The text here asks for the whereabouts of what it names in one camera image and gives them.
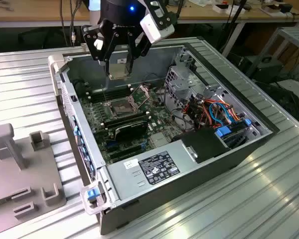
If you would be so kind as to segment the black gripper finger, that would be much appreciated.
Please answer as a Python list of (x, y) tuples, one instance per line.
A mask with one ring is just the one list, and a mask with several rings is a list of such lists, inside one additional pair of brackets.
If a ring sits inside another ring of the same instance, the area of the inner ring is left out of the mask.
[(134, 60), (140, 56), (147, 55), (151, 43), (140, 27), (130, 27), (127, 32), (128, 55), (126, 61), (126, 72), (130, 74), (133, 69)]
[(114, 24), (103, 19), (100, 24), (84, 25), (81, 30), (93, 60), (101, 62), (103, 66), (109, 66), (110, 57), (117, 45)]

